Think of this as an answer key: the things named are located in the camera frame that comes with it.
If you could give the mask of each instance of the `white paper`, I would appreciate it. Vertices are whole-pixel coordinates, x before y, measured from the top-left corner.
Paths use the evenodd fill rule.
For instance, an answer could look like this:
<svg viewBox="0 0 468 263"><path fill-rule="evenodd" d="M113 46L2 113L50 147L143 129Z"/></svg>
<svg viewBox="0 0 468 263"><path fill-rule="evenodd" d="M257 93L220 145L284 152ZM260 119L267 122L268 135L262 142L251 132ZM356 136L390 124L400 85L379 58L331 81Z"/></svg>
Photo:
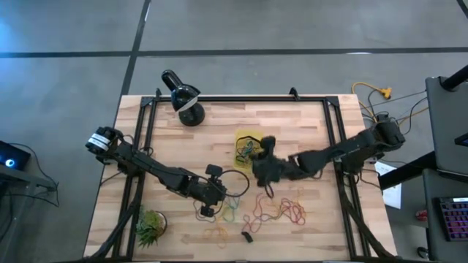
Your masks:
<svg viewBox="0 0 468 263"><path fill-rule="evenodd" d="M395 167L381 163L380 161L375 163L375 170L378 171L380 175L384 175L395 169ZM383 202L388 206L401 209L401 184L385 189L383 191Z"/></svg>

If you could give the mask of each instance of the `black lamp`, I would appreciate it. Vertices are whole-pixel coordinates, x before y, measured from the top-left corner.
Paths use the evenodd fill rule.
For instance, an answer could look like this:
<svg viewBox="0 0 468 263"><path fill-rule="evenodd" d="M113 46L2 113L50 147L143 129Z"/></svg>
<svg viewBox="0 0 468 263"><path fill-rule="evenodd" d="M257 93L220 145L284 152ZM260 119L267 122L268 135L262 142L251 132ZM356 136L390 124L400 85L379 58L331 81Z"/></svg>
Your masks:
<svg viewBox="0 0 468 263"><path fill-rule="evenodd" d="M183 84L172 70L165 70L162 81L170 89L170 100L183 125L196 126L205 118L205 110L197 103L200 91L192 85Z"/></svg>

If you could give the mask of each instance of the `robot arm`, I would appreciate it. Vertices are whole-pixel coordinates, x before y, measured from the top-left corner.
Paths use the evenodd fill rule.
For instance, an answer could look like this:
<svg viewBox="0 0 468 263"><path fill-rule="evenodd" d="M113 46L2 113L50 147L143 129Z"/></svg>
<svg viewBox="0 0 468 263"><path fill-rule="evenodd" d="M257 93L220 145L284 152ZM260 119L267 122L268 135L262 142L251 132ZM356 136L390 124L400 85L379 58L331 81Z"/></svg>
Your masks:
<svg viewBox="0 0 468 263"><path fill-rule="evenodd" d="M221 167L209 164L206 169L206 174L211 175L209 179L184 168L166 167L126 142L123 134L117 129L99 127L86 143L86 147L101 162L108 159L117 161L118 169L127 175L148 172L156 176L167 190L201 201L204 205L200 213L204 216L212 217L214 209L210 206L217 205L226 197L227 189L219 179L222 174Z"/></svg>
<svg viewBox="0 0 468 263"><path fill-rule="evenodd" d="M342 172L357 174L364 161L372 156L382 157L384 152L399 149L405 139L395 122L388 116L377 116L378 122L354 137L323 150L308 150L278 159L273 154L275 137L264 137L260 142L263 152L251 156L252 172L258 186L269 186L280 178L300 180L313 178L333 160L341 163Z"/></svg>

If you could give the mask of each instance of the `succulent plant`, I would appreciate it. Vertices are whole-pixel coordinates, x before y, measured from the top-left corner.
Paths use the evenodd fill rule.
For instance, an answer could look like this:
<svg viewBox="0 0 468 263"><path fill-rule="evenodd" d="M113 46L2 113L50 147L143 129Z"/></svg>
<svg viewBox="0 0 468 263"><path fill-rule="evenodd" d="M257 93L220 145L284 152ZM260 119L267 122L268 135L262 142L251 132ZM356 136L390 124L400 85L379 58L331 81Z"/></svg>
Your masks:
<svg viewBox="0 0 468 263"><path fill-rule="evenodd" d="M153 243L158 243L158 238L164 234L166 227L165 217L154 210L144 211L140 209L140 216L137 222L137 236L140 238L138 246L149 247Z"/></svg>

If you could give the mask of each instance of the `lamp base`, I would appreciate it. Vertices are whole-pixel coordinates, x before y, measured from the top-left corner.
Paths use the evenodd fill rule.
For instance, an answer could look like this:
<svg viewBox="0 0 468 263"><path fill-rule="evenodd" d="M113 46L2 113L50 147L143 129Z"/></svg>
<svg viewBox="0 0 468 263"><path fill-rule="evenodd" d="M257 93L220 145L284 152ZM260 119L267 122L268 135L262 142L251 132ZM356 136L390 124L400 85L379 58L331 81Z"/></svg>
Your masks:
<svg viewBox="0 0 468 263"><path fill-rule="evenodd" d="M185 126L196 126L205 119L205 110L202 105L195 103L188 110L179 112L178 118Z"/></svg>

